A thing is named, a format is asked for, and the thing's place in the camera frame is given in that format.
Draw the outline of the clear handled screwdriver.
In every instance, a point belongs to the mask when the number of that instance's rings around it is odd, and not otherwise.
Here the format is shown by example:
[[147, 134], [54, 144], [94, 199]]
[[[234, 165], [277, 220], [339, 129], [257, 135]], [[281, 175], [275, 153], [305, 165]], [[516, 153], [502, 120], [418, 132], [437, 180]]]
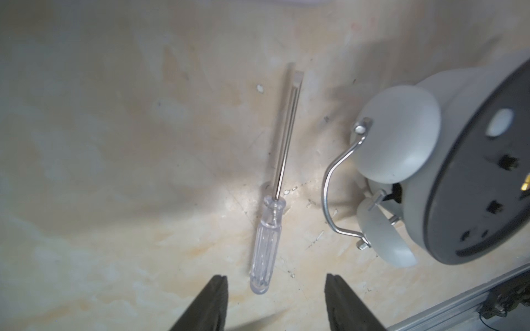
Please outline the clear handled screwdriver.
[[250, 270], [250, 288], [257, 295], [263, 295], [269, 290], [280, 245], [282, 218], [287, 206], [282, 197], [282, 185], [303, 81], [304, 73], [294, 70], [288, 85], [287, 108], [283, 121], [279, 155], [275, 175], [271, 181], [272, 191], [264, 197], [261, 218], [255, 236]]

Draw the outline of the white alarm clock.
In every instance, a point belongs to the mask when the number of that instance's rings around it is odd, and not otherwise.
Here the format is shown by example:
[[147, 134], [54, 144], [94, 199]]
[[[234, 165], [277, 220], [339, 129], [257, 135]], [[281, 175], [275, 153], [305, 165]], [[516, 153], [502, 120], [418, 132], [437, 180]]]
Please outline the white alarm clock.
[[[324, 217], [336, 233], [398, 268], [416, 258], [397, 221], [445, 265], [486, 255], [529, 223], [529, 51], [378, 93], [350, 143], [322, 183]], [[359, 230], [336, 226], [328, 208], [331, 176], [347, 159], [369, 184], [356, 210]]]

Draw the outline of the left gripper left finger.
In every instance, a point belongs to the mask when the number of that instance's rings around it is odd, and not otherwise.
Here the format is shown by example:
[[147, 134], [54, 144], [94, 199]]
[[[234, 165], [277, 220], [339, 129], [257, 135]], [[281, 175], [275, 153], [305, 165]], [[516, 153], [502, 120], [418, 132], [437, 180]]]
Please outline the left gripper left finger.
[[224, 330], [229, 302], [227, 276], [214, 275], [170, 331]]

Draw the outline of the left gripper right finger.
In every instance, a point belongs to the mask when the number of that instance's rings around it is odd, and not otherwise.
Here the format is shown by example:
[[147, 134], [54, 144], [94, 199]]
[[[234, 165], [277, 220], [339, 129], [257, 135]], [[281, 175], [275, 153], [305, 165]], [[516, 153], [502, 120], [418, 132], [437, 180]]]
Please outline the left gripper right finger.
[[327, 274], [324, 293], [331, 330], [386, 330], [341, 276]]

